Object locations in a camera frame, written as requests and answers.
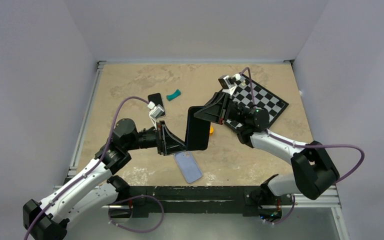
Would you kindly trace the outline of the phone with black screen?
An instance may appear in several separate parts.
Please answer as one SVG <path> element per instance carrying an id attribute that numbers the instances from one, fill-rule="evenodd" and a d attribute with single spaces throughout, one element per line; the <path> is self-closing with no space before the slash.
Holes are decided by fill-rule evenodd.
<path id="1" fill-rule="evenodd" d="M 164 112 L 161 114 L 160 117 L 161 118 L 165 117 L 166 116 L 166 112 L 165 112 L 165 107 L 164 107 L 164 104 L 163 104 L 162 95 L 158 92 L 158 93 L 149 94 L 147 96 L 147 98 L 148 98 L 149 102 L 153 102 L 154 104 L 160 105 L 163 108 Z"/>

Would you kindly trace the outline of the black phone case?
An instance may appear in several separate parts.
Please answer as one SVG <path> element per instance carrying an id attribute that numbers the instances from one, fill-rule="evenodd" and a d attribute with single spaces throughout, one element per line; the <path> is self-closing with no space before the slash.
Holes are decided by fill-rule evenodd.
<path id="1" fill-rule="evenodd" d="M 185 133 L 187 151 L 204 151 L 208 148 L 211 123 L 194 116 L 202 108 L 202 106 L 191 106 L 188 109 Z"/>

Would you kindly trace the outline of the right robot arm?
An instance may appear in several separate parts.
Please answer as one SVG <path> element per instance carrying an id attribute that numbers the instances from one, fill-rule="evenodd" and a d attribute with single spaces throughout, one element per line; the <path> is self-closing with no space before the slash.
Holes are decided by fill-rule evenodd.
<path id="1" fill-rule="evenodd" d="M 265 108 L 241 106 L 230 94 L 216 92 L 194 117 L 219 125 L 227 120 L 240 123 L 237 137 L 242 144 L 270 153 L 292 167 L 292 173 L 275 174 L 261 184 L 260 196 L 268 204 L 287 194 L 302 194 L 315 200 L 340 178 L 325 145 L 318 141 L 293 141 L 270 131 L 270 116 Z"/>

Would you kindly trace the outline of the lilac phone case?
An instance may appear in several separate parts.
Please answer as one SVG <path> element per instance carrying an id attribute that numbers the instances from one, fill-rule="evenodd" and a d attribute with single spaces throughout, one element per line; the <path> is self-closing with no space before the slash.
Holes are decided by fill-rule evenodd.
<path id="1" fill-rule="evenodd" d="M 178 152 L 174 155 L 174 160 L 188 184 L 202 178 L 203 173 L 191 152 Z"/>

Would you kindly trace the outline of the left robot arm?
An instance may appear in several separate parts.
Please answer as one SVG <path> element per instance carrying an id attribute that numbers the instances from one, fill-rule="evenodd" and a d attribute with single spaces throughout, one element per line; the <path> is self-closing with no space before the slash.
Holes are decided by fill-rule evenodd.
<path id="1" fill-rule="evenodd" d="M 117 175 L 132 159 L 129 152 L 156 148 L 158 154 L 169 156 L 189 146 L 173 134 L 163 120 L 141 131 L 130 118 L 123 118 L 112 126 L 107 142 L 79 173 L 42 200 L 31 199 L 24 204 L 25 239 L 62 240 L 76 219 L 92 207 L 127 204 L 132 209 L 149 195 L 131 192 L 131 186 Z"/>

